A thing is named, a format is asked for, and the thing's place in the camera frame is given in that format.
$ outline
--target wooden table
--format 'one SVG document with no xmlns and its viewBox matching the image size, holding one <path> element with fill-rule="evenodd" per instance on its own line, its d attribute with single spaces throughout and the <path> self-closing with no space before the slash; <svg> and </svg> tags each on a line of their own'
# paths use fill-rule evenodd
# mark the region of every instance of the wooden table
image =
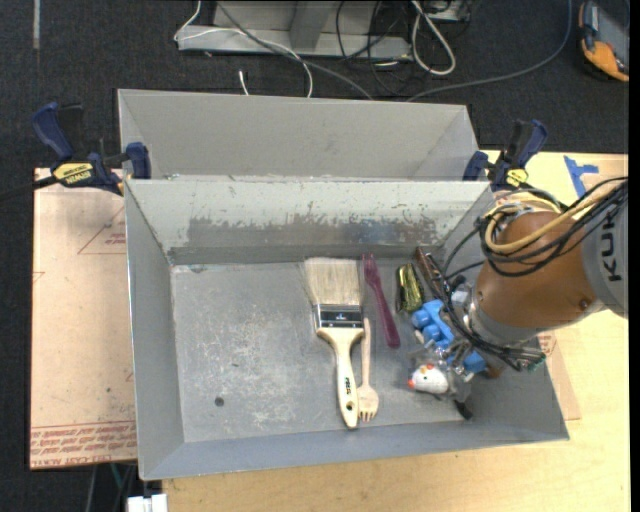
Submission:
<svg viewBox="0 0 640 512">
<path fill-rule="evenodd" d="M 563 156 L 537 155 L 527 170 L 531 184 L 570 202 Z M 627 172 L 626 157 L 568 156 L 601 175 Z M 579 406 L 568 441 L 167 480 L 169 510 L 630 510 L 628 321 L 605 311 L 555 334 Z M 561 404 L 573 401 L 562 389 Z"/>
</svg>

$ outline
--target blue clamp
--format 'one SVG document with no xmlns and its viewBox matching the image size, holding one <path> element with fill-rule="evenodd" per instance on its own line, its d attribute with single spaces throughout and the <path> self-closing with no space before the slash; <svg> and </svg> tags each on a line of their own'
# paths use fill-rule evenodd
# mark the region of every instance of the blue clamp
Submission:
<svg viewBox="0 0 640 512">
<path fill-rule="evenodd" d="M 496 162 L 490 163 L 486 153 L 476 151 L 465 168 L 462 180 L 476 181 L 485 170 L 488 170 L 493 192 L 517 188 L 509 182 L 509 171 L 524 169 L 531 157 L 542 149 L 547 137 L 547 129 L 540 121 L 535 119 L 528 123 L 516 121 L 511 140 L 500 152 Z"/>
<path fill-rule="evenodd" d="M 598 167 L 591 164 L 578 165 L 575 160 L 572 160 L 568 156 L 564 157 L 564 163 L 569 170 L 569 176 L 573 182 L 573 188 L 576 189 L 578 197 L 582 197 L 585 194 L 586 189 L 584 187 L 584 183 L 582 183 L 582 180 L 580 179 L 580 176 L 583 174 L 598 174 Z"/>
<path fill-rule="evenodd" d="M 147 148 L 140 142 L 131 143 L 127 146 L 125 153 L 108 158 L 103 158 L 96 152 L 90 152 L 86 156 L 78 155 L 81 142 L 77 141 L 78 147 L 74 148 L 60 125 L 58 113 L 58 104 L 51 102 L 31 117 L 31 124 L 40 141 L 53 149 L 57 155 L 56 162 L 50 168 L 53 181 L 47 180 L 42 186 L 61 183 L 66 187 L 94 187 L 122 195 L 122 180 L 112 172 L 111 167 L 128 160 L 133 165 L 134 178 L 149 179 L 151 177 L 149 154 Z M 72 114 L 73 122 L 69 128 L 80 133 L 81 108 L 76 109 Z"/>
<path fill-rule="evenodd" d="M 450 327 L 440 317 L 442 301 L 438 299 L 425 302 L 422 307 L 411 315 L 411 323 L 422 332 L 425 341 L 433 340 L 436 347 L 446 350 L 451 345 L 454 335 Z M 447 359 L 451 364 L 453 356 Z M 479 373 L 487 368 L 485 360 L 475 350 L 463 361 L 464 369 L 470 373 Z"/>
</svg>

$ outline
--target wooden brush handle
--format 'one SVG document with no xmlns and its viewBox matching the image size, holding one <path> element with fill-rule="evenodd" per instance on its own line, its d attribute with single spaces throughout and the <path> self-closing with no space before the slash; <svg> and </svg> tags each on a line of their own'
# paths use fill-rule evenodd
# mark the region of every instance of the wooden brush handle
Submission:
<svg viewBox="0 0 640 512">
<path fill-rule="evenodd" d="M 364 336 L 360 342 L 360 350 L 362 351 L 362 385 L 369 384 L 369 372 L 371 368 L 371 324 L 369 319 L 364 319 Z"/>
<path fill-rule="evenodd" d="M 358 426 L 359 413 L 357 385 L 351 366 L 351 346 L 362 334 L 362 329 L 339 327 L 318 329 L 318 336 L 328 341 L 336 354 L 338 405 L 342 418 L 349 428 Z"/>
</svg>

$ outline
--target white cable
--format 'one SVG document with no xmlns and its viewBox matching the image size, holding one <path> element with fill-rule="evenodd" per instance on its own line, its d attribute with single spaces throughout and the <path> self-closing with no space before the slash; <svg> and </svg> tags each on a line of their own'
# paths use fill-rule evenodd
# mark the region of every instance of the white cable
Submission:
<svg viewBox="0 0 640 512">
<path fill-rule="evenodd" d="M 418 66 L 420 66 L 422 69 L 424 69 L 427 73 L 431 73 L 432 75 L 445 76 L 445 75 L 450 74 L 456 68 L 456 57 L 453 54 L 453 51 L 451 50 L 451 47 L 447 43 L 446 39 L 442 36 L 440 31 L 436 28 L 436 26 L 434 25 L 433 21 L 431 21 L 429 16 L 427 16 L 427 14 L 425 14 L 425 12 L 422 10 L 422 6 L 420 5 L 420 3 L 417 0 L 412 0 L 411 4 L 415 7 L 416 11 L 418 11 L 418 15 L 416 16 L 415 22 L 413 24 L 413 30 L 412 30 L 412 33 L 411 33 L 411 46 L 413 47 L 412 48 L 413 49 L 413 58 L 416 61 L 416 64 L 418 64 Z M 436 70 L 436 69 L 430 68 L 429 66 L 427 66 L 422 61 L 422 59 L 418 55 L 418 50 L 417 50 L 416 43 L 417 43 L 417 37 L 418 37 L 418 26 L 420 25 L 420 19 L 421 18 L 425 20 L 427 25 L 429 25 L 429 28 L 436 35 L 436 37 L 440 41 L 440 44 L 442 44 L 442 46 L 444 47 L 445 51 L 447 52 L 447 55 L 449 56 L 449 60 L 451 61 L 451 65 L 445 70 L 441 71 L 441 70 Z"/>
<path fill-rule="evenodd" d="M 185 37 L 181 37 L 180 38 L 180 42 L 182 41 L 186 41 L 187 39 L 195 39 L 197 37 L 202 37 L 205 34 L 211 34 L 213 32 L 229 32 L 231 34 L 236 34 L 236 35 L 241 35 L 242 37 L 247 37 L 248 36 L 242 32 L 242 30 L 237 29 L 237 28 L 231 28 L 231 27 L 215 27 L 215 28 L 211 28 L 208 30 L 205 30 L 204 32 L 200 32 L 198 34 L 193 34 L 190 36 L 185 36 Z M 307 76 L 309 77 L 309 90 L 307 91 L 307 98 L 311 98 L 311 95 L 313 94 L 313 75 L 311 74 L 311 70 L 309 69 L 309 66 L 307 66 L 307 63 L 302 60 L 300 58 L 300 56 L 294 52 L 291 48 L 287 48 L 286 46 L 280 44 L 280 43 L 276 43 L 274 41 L 268 41 L 266 39 L 260 39 L 258 37 L 256 37 L 255 35 L 253 36 L 256 39 L 258 39 L 259 41 L 261 41 L 262 43 L 264 43 L 267 46 L 274 46 L 276 48 L 280 48 L 281 50 L 284 50 L 285 52 L 289 53 L 290 55 L 292 55 L 300 64 L 302 64 L 302 67 L 304 67 L 305 72 L 307 73 Z"/>
<path fill-rule="evenodd" d="M 464 82 L 461 84 L 446 85 L 444 87 L 436 87 L 435 89 L 422 91 L 416 94 L 415 96 L 411 96 L 411 98 L 407 99 L 406 100 L 407 103 L 411 103 L 412 101 L 416 101 L 419 98 L 424 98 L 426 96 L 431 96 L 432 94 L 437 94 L 445 91 L 453 91 L 456 89 L 462 89 L 464 87 L 475 87 L 476 85 L 487 85 L 487 84 L 493 84 L 496 82 L 502 82 L 504 80 L 511 80 L 512 78 L 518 78 L 518 77 L 527 75 L 529 73 L 532 73 L 533 71 L 536 71 L 537 69 L 540 69 L 543 66 L 546 66 L 547 64 L 549 64 L 549 62 L 551 62 L 558 55 L 560 55 L 560 52 L 564 50 L 564 47 L 566 46 L 567 42 L 569 41 L 569 37 L 572 34 L 572 29 L 573 29 L 573 15 L 572 15 L 573 5 L 572 4 L 573 4 L 572 0 L 567 0 L 567 29 L 565 30 L 562 44 L 560 44 L 560 46 L 546 59 L 541 60 L 537 64 L 534 64 L 533 66 L 530 66 L 528 68 L 521 69 L 520 71 L 515 71 L 514 73 L 508 73 L 506 75 L 498 75 L 490 78 L 482 78 L 480 80 L 472 80 L 471 82 Z"/>
<path fill-rule="evenodd" d="M 244 91 L 246 96 L 250 96 L 249 91 L 247 90 L 247 86 L 244 83 L 244 73 L 242 70 L 238 71 L 238 76 L 240 77 L 240 85 L 242 86 L 242 90 Z"/>
<path fill-rule="evenodd" d="M 393 60 L 391 62 L 376 62 L 374 66 L 376 66 L 377 68 L 388 68 L 391 66 L 395 66 L 396 64 L 399 64 L 399 63 L 400 63 L 399 60 Z"/>
<path fill-rule="evenodd" d="M 177 43 L 178 42 L 178 34 L 182 31 L 182 29 L 188 25 L 191 25 L 193 23 L 193 20 L 195 20 L 198 15 L 200 14 L 200 9 L 202 8 L 202 1 L 198 1 L 198 6 L 196 7 L 196 12 L 193 13 L 193 16 L 191 16 L 191 18 L 189 18 L 184 25 L 182 25 L 178 31 L 173 34 L 173 40 Z"/>
</svg>

